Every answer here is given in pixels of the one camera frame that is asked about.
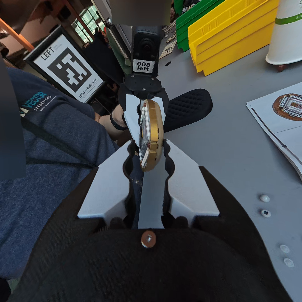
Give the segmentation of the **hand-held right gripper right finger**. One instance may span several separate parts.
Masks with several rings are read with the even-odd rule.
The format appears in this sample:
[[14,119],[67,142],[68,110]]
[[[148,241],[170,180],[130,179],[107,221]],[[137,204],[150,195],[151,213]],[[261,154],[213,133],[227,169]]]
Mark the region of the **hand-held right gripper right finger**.
[[191,227],[195,217],[218,217],[220,211],[199,165],[171,141],[164,139],[165,180],[162,224],[171,227],[178,217]]

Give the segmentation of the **white paper cup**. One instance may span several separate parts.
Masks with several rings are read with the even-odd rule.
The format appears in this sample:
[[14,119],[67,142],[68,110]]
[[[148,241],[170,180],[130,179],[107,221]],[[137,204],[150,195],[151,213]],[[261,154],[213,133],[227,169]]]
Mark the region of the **white paper cup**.
[[302,60],[302,1],[281,0],[266,62],[288,65]]

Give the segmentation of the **black wrist rest pad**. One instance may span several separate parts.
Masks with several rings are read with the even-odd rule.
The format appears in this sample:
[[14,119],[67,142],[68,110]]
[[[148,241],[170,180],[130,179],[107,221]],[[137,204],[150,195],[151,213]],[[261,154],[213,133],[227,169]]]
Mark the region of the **black wrist rest pad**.
[[169,101],[163,124],[164,133],[198,122],[213,109],[209,92],[194,89]]

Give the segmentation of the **yellow plastic bin stack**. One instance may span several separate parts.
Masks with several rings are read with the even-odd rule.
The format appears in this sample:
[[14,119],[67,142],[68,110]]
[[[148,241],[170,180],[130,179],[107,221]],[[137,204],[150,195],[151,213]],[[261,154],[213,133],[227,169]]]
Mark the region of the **yellow plastic bin stack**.
[[205,76],[270,44],[278,0],[226,0],[188,27],[190,54]]

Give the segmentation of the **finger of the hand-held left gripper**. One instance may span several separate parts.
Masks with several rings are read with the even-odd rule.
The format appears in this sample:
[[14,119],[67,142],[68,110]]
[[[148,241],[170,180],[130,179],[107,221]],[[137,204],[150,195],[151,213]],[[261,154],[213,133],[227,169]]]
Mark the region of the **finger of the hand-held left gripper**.
[[124,119],[130,131],[130,134],[135,141],[136,145],[139,146],[140,137],[140,116],[137,108],[140,109],[141,100],[132,94],[126,94],[126,110],[124,111]]
[[158,107],[160,109],[160,114],[161,115],[165,115],[165,110],[164,110],[164,104],[163,104],[163,100],[162,98],[152,98],[151,99],[154,103],[157,103],[158,104]]

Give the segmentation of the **lego instruction booklet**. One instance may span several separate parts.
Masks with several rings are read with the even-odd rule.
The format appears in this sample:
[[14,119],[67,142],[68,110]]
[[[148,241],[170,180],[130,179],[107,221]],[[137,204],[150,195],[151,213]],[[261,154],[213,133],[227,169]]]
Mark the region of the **lego instruction booklet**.
[[302,179],[302,83],[249,101],[246,107]]

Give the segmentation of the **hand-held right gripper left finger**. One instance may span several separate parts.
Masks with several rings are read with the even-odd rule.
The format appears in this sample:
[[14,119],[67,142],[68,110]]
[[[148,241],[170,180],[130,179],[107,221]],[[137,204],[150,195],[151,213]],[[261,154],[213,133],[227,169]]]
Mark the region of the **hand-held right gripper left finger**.
[[99,165],[77,214],[80,219],[102,218],[109,225],[115,217],[132,227],[136,202],[130,174],[133,170],[135,141],[129,140]]

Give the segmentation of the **gold round lego base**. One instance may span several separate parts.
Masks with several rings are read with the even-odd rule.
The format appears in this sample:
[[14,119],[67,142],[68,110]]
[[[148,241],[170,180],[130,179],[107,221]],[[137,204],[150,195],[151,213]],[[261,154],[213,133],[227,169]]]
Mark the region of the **gold round lego base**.
[[140,117],[139,158],[143,172],[159,163],[163,150],[163,121],[160,106],[151,99],[143,103]]

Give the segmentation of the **framed marker sign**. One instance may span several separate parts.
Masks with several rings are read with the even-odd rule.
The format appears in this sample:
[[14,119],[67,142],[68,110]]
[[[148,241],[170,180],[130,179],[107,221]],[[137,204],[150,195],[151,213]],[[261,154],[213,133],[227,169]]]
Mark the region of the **framed marker sign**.
[[82,102],[91,102],[104,77],[60,25],[23,59],[49,83]]

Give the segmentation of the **person's left hand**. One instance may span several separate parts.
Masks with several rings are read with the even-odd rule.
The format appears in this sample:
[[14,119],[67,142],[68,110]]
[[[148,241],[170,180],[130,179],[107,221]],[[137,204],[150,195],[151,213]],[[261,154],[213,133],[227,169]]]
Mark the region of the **person's left hand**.
[[101,124],[113,141],[117,141],[128,130],[128,126],[123,120],[124,110],[119,104],[110,115],[101,116],[95,113],[95,121]]

